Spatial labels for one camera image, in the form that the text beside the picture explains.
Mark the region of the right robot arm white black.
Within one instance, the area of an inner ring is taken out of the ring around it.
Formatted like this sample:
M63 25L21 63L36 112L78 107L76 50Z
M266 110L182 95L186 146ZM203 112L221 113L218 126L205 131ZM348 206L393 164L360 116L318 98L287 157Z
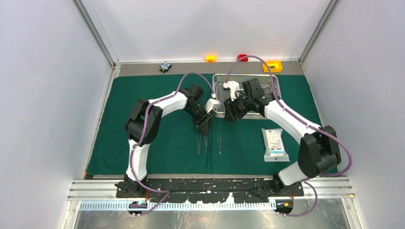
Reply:
M304 119L276 94L267 94L257 78L243 83L228 81L223 88L230 92L230 98L224 102L225 120L235 122L248 112L259 113L299 144L297 161L273 175L271 188L277 195L284 196L293 184L314 178L341 163L335 129Z

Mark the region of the long steel forceps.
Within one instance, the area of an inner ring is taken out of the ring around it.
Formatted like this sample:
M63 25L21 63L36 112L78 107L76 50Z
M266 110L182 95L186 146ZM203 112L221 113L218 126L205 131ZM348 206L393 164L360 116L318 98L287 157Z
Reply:
M200 155L201 152L201 133L199 131L197 131L197 150L198 150L198 155Z

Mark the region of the thin steel tweezers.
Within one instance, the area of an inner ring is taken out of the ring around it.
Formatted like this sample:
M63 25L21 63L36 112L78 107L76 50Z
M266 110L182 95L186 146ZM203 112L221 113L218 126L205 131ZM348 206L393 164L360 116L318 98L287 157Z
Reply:
M218 143L218 150L219 150L219 154L222 154L222 135L221 134L217 134L217 143Z

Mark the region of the metal mesh tray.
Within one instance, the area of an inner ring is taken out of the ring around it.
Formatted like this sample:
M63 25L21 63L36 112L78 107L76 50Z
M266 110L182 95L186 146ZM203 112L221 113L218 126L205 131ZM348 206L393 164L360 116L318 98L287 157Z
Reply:
M219 108L214 108L213 111L215 112L215 116L218 118L224 118L225 116L225 106L224 101L230 97L228 91L223 89L223 84L225 83L227 78L226 73L217 73L213 75L213 87L215 89L215 93L217 98L221 102L221 106ZM229 81L236 81L239 83L239 87L241 91L244 93L244 89L242 83L253 78L257 78L260 82L261 87L264 89L266 94L271 94L271 81L268 74L231 74L229 77ZM248 112L243 119L265 119L261 114L255 112Z

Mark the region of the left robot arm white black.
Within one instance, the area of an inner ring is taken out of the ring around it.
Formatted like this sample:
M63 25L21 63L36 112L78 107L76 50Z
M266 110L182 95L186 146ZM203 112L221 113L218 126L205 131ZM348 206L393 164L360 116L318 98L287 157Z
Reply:
M148 151L158 134L164 116L184 110L191 115L192 123L199 132L209 134L210 122L214 116L213 109L220 107L221 103L216 94L212 94L205 106L201 106L199 100L203 95L203 89L197 84L192 84L189 88L178 88L161 98L152 100L140 98L136 101L124 125L129 143L128 168L117 188L136 198L146 193L144 181L148 174Z

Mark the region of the steel spatula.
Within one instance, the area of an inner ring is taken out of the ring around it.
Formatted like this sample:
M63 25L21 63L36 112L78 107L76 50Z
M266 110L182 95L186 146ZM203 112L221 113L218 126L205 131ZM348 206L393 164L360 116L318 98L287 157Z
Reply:
M205 142L205 153L208 153L208 136L204 135L204 142Z

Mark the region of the white paper packet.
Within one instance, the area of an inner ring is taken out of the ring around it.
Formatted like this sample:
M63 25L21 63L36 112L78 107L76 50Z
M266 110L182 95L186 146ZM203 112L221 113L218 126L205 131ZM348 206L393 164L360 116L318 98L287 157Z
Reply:
M281 138L283 129L263 129L262 134L266 151L264 153L265 162L289 162L289 155L286 153Z

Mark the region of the green surgical cloth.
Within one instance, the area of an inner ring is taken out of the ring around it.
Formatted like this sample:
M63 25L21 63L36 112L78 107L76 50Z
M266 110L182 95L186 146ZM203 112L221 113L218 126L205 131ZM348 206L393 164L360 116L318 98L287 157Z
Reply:
M198 84L204 90L200 104L210 98L208 81L212 75L128 76L116 78L97 133L87 175L125 174L128 167L129 144L124 125L139 98L163 97L181 84L183 88ZM270 120L241 119L229 122L214 118L208 135L205 153L201 135L201 152L197 150L197 129L192 117L179 110L162 118L159 131L151 143L147 171L150 174L232 174L272 175L287 167L289 162L265 162L263 129L277 128ZM219 154L217 134L222 135L222 154Z

